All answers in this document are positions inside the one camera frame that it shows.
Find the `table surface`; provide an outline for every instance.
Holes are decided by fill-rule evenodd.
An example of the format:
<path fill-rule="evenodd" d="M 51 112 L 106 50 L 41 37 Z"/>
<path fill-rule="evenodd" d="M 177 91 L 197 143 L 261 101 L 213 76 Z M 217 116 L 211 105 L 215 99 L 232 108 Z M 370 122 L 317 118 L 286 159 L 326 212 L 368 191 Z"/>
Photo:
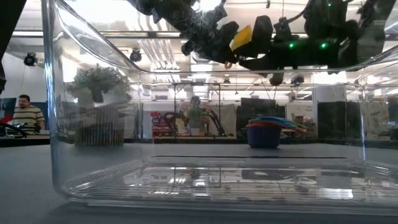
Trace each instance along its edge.
<path fill-rule="evenodd" d="M 351 151 L 353 147 L 333 146 Z M 358 159 L 357 152 L 350 153 Z M 398 151 L 392 149 L 369 149 L 369 157 L 388 159 L 386 163 L 398 164 Z M 51 183 L 50 146 L 0 148 L 0 223 L 295 223 L 297 218 L 289 215 L 237 212 L 193 212 L 177 210 L 142 210 L 138 208 L 87 207 L 70 203 L 55 193 Z M 298 215 L 306 223 L 336 223 L 326 216 Z M 344 221 L 352 217 L 338 216 Z"/>

